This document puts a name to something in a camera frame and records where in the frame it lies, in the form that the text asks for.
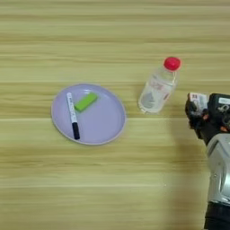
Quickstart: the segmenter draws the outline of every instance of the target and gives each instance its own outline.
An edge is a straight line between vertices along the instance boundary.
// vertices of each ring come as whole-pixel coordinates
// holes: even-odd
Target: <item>purple plate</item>
[[[82,112],[75,112],[80,139],[75,140],[66,93],[71,92],[74,102],[88,93],[96,93],[98,99]],[[110,91],[94,84],[77,84],[61,91],[53,101],[52,120],[66,137],[85,145],[103,145],[119,136],[126,122],[126,112],[120,100]]]

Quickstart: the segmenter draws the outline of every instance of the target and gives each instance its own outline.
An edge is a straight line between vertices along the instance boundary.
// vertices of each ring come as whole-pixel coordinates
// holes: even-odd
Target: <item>bottle cap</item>
[[[171,71],[176,71],[181,66],[181,61],[176,57],[168,57],[164,61],[164,67]]]

